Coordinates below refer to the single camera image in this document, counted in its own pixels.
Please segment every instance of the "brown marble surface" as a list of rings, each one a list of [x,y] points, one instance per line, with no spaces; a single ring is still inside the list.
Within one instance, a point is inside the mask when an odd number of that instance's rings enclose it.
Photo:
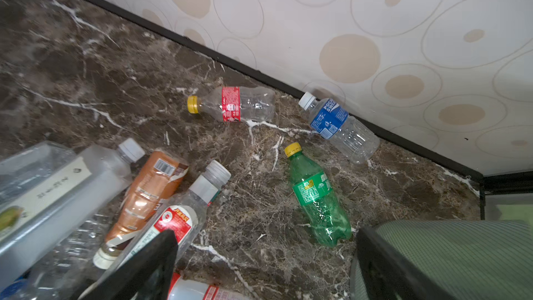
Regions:
[[[259,83],[83,0],[0,2],[0,47],[0,157],[45,139],[79,152],[131,136],[190,161],[180,190],[213,159],[230,170],[178,264],[188,278],[252,298],[348,298],[355,241],[331,249],[311,237],[287,183],[283,149],[296,141],[326,170],[354,234],[401,218],[479,217],[468,181],[386,141],[357,167],[301,131],[309,129],[303,112],[283,92],[272,126],[189,114],[191,94]]]

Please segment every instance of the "patterned wallpaper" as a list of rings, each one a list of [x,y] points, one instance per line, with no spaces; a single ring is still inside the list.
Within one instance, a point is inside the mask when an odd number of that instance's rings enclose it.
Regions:
[[[533,169],[533,0],[108,0],[485,175]]]

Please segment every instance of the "barcode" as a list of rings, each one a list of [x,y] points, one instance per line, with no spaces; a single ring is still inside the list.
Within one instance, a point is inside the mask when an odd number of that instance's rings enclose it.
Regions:
[[[335,132],[337,132],[337,130],[338,129],[337,129],[337,127],[335,125],[333,125],[333,124],[330,125],[330,132],[331,132],[332,135],[335,134]]]
[[[170,163],[167,163],[165,160],[162,159],[157,160],[154,168],[162,173],[165,173],[168,176],[172,176],[174,170],[176,170],[176,167],[171,166]]]
[[[326,128],[322,129],[320,135],[323,136],[325,139],[329,139],[331,136],[333,136],[333,134]]]

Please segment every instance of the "orange bottle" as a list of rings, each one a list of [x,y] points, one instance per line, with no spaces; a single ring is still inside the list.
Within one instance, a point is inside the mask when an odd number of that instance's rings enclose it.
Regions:
[[[179,157],[170,157],[160,149],[152,153],[126,192],[117,223],[93,257],[97,267],[110,267],[159,206],[174,194],[188,169]]]

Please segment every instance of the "white bottle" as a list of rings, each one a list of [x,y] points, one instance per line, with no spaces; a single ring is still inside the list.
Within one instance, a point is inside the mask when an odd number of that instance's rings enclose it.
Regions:
[[[176,235],[179,244],[176,256],[178,261],[202,230],[207,207],[211,205],[230,177],[231,173],[223,165],[216,160],[211,161],[189,190],[170,197],[168,203],[157,210],[148,223],[150,227],[147,225],[141,230],[98,282],[102,282],[159,233],[167,229],[173,230]]]
[[[379,138],[332,99],[317,101],[306,92],[298,104],[309,113],[311,128],[352,162],[365,162],[379,147]]]
[[[174,272],[167,300],[250,300],[240,293],[194,280],[184,280]]]
[[[219,122],[269,121],[274,117],[276,92],[266,87],[217,87],[203,97],[189,96],[191,114],[206,112]]]
[[[55,174],[10,202],[19,216],[0,234],[0,289],[28,270],[132,182],[130,163],[144,151],[128,138],[118,150],[92,145]]]

